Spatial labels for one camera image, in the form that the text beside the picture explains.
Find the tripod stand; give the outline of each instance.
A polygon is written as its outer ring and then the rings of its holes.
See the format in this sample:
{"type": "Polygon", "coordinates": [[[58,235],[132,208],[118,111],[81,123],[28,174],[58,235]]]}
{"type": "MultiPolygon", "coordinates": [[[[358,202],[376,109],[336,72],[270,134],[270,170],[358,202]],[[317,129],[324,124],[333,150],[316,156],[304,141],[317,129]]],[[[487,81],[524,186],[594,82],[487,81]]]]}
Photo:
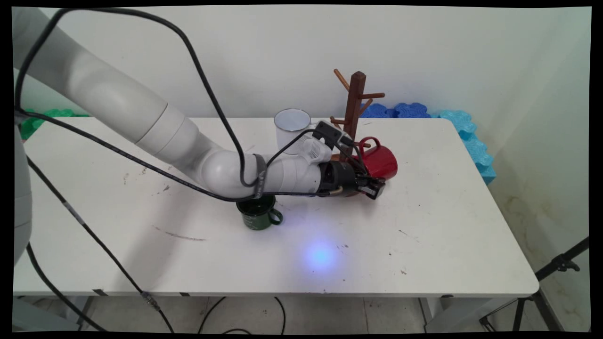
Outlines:
{"type": "MultiPolygon", "coordinates": [[[[548,263],[543,268],[539,269],[539,271],[535,273],[536,279],[538,279],[538,281],[540,282],[544,278],[555,273],[556,271],[565,272],[568,268],[576,272],[580,271],[580,268],[578,267],[578,265],[576,265],[576,263],[572,261],[572,259],[577,257],[580,253],[586,251],[588,248],[589,238],[587,236],[584,240],[580,241],[567,252],[554,257],[550,263],[548,263]]],[[[526,300],[530,300],[536,303],[538,310],[540,311],[540,314],[542,314],[546,326],[549,328],[550,331],[561,331],[561,327],[552,316],[540,289],[538,289],[536,293],[532,294],[529,297],[517,299],[517,309],[515,311],[515,319],[513,321],[513,331],[519,331],[519,326],[521,326],[522,324],[523,307],[525,305],[526,300]]],[[[496,331],[492,324],[490,324],[490,322],[488,321],[488,315],[494,312],[491,312],[479,319],[479,323],[490,332],[496,331]]]]}

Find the tiled floor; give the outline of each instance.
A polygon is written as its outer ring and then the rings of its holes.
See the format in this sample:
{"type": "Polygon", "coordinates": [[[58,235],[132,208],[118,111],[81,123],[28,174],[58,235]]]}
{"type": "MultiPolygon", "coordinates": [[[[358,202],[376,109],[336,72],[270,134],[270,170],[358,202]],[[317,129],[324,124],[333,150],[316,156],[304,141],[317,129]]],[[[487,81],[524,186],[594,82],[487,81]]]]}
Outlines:
{"type": "MultiPolygon", "coordinates": [[[[174,330],[196,333],[205,313],[219,297],[156,297],[174,330]]],[[[393,334],[423,333],[418,299],[352,297],[281,297],[285,307],[285,334],[393,334]]],[[[53,311],[60,300],[44,299],[36,306],[53,311]]],[[[515,304],[489,319],[498,331],[510,331],[515,304]]],[[[109,331],[168,332],[161,316],[140,297],[94,297],[87,314],[109,331]]],[[[272,297],[229,297],[207,319],[203,333],[243,328],[253,334],[279,334],[283,315],[272,297]]],[[[94,328],[84,324],[84,331],[94,328]]],[[[523,331],[544,331],[546,326],[533,303],[526,303],[523,331]]],[[[463,332],[482,332],[479,323],[463,332]]]]}

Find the mug handle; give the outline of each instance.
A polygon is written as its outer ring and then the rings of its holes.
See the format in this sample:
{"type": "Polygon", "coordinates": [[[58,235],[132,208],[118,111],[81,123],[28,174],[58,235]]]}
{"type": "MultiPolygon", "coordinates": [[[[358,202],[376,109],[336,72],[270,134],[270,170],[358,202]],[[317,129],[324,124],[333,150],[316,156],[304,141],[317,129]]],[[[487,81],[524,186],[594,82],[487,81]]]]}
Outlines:
{"type": "Polygon", "coordinates": [[[280,225],[283,222],[283,214],[273,208],[268,211],[268,219],[270,219],[271,224],[280,225]]]}
{"type": "MultiPolygon", "coordinates": [[[[378,140],[376,137],[374,137],[374,136],[367,136],[366,138],[362,138],[362,140],[360,140],[360,142],[358,142],[358,143],[359,143],[360,145],[364,145],[364,143],[365,143],[365,142],[367,142],[367,141],[368,141],[368,140],[370,140],[370,139],[374,140],[374,141],[375,141],[375,144],[377,144],[377,145],[375,146],[375,148],[377,148],[377,147],[381,147],[381,143],[380,143],[380,142],[379,142],[379,140],[378,140]]],[[[363,156],[363,157],[364,157],[364,147],[360,147],[360,156],[363,156]]]]}

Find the wooden mug tree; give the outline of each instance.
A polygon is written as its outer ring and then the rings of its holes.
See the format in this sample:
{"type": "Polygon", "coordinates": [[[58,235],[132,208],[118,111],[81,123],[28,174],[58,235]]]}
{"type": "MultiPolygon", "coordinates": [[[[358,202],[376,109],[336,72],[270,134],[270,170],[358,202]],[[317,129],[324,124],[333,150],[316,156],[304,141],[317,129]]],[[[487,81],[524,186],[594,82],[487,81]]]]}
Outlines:
{"type": "MultiPolygon", "coordinates": [[[[367,81],[367,76],[361,71],[352,74],[350,84],[347,83],[346,79],[339,73],[337,68],[333,70],[337,78],[341,81],[341,84],[347,89],[347,105],[346,105],[346,117],[344,120],[338,120],[334,117],[330,117],[331,123],[335,124],[339,129],[339,125],[343,125],[343,130],[350,135],[352,140],[356,138],[356,128],[358,126],[358,118],[367,109],[368,106],[373,102],[373,99],[385,97],[385,93],[371,93],[364,94],[364,83],[367,81]],[[360,104],[362,100],[368,99],[362,108],[360,104]]],[[[362,145],[362,147],[370,147],[368,144],[362,145]]],[[[351,154],[351,149],[346,149],[346,152],[351,154]]],[[[346,157],[343,154],[339,154],[339,161],[346,161],[346,157]]]]}

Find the white mug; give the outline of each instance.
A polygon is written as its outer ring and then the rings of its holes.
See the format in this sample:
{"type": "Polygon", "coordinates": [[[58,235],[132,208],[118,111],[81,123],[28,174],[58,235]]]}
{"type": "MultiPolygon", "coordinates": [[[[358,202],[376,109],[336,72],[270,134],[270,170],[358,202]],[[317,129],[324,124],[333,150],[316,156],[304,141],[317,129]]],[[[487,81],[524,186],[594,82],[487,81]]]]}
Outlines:
{"type": "MultiPolygon", "coordinates": [[[[285,109],[274,116],[274,125],[276,126],[276,144],[281,150],[302,131],[311,128],[315,124],[311,124],[308,113],[300,109],[285,109]]],[[[302,146],[300,141],[301,139],[283,152],[286,154],[299,154],[302,146]]]]}

